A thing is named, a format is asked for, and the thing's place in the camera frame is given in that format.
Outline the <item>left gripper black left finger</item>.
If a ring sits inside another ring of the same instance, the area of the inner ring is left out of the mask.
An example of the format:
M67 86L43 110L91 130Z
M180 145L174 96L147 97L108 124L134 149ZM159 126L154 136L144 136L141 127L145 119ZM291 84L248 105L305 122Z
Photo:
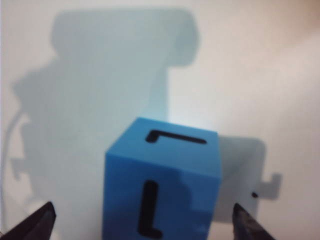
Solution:
M29 215L0 237L1 240L49 240L56 221L56 211L51 201Z

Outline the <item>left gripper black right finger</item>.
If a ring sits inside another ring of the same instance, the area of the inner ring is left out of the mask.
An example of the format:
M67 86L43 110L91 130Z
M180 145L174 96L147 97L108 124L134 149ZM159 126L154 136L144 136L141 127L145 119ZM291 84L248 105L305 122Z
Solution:
M234 240L274 240L239 203L235 203L232 212Z

